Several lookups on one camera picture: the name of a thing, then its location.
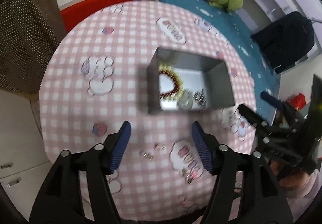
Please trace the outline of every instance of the open box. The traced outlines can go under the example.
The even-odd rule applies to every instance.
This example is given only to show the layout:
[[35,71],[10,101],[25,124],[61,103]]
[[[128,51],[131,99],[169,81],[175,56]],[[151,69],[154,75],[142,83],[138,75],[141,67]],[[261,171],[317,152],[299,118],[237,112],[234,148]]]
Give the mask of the open box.
[[214,110],[235,105],[228,69],[223,60],[179,50],[157,48],[147,68],[149,114],[182,110],[178,107],[177,101],[160,98],[161,92],[174,87],[170,78],[159,76],[160,65],[169,65],[173,68],[183,82],[183,89],[189,89],[193,93],[204,89],[205,107],[194,102],[191,111]]

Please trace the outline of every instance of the red plastic bag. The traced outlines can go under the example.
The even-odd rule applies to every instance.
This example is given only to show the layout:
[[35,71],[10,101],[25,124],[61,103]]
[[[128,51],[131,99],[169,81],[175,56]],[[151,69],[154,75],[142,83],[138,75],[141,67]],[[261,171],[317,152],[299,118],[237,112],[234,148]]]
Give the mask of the red plastic bag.
[[301,110],[306,105],[305,96],[300,93],[299,95],[291,99],[289,101],[289,104],[291,104],[296,110]]

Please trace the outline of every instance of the teal patterned bedding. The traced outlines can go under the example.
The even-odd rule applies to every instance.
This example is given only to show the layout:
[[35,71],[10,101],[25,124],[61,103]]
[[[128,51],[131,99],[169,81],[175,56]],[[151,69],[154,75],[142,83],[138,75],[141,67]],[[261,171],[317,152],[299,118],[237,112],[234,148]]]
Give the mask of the teal patterned bedding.
[[201,16],[229,40],[254,79],[257,112],[271,123],[275,109],[260,98],[260,93],[267,91],[277,97],[280,80],[266,64],[258,45],[250,38],[251,32],[242,19],[235,12],[228,14],[224,10],[210,6],[204,0],[159,1],[182,7]]

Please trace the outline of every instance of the red and yellow bracelet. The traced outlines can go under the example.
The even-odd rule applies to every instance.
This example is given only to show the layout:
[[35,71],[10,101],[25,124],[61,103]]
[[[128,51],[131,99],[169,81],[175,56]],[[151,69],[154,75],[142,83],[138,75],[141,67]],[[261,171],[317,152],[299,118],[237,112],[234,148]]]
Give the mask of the red and yellow bracelet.
[[180,79],[178,73],[176,73],[171,66],[159,65],[159,75],[166,75],[173,80],[174,88],[171,91],[161,93],[160,99],[165,99],[168,101],[180,99],[183,93],[183,82]]

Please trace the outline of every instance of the checkered tablecloth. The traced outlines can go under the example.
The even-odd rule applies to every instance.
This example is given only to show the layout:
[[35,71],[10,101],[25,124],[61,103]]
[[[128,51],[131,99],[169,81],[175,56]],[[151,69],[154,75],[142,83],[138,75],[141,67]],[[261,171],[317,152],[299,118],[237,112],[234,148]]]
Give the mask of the checkered tablecloth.
[[[162,31],[157,26],[159,18],[174,23],[185,41],[176,43]],[[131,123],[132,134],[120,168],[107,179],[124,219],[172,219],[207,205],[215,177],[202,165],[201,176],[191,184],[185,183],[181,173],[192,159],[201,164],[191,137],[194,121],[235,151],[251,151],[254,131],[239,119],[236,107],[200,113],[147,113],[146,68],[158,46],[223,58],[236,104],[256,109],[252,78],[235,49],[220,34],[200,27],[199,19],[180,7],[159,2],[111,6],[78,24],[57,48],[46,70],[40,89],[40,113],[45,149],[52,162],[64,149],[72,153],[87,151],[117,132],[124,120]],[[106,67],[112,68],[113,74],[105,74],[103,80],[109,85],[102,85],[108,88],[112,83],[111,92],[91,89],[92,78],[84,76],[82,70],[90,57],[108,59]],[[95,73],[99,69],[89,66],[87,71]],[[107,125],[103,136],[92,133],[95,123]],[[165,149],[155,150],[154,143],[164,144]],[[188,158],[178,155],[183,147],[188,147]],[[154,158],[140,157],[141,150]],[[81,191],[89,200],[83,172]]]

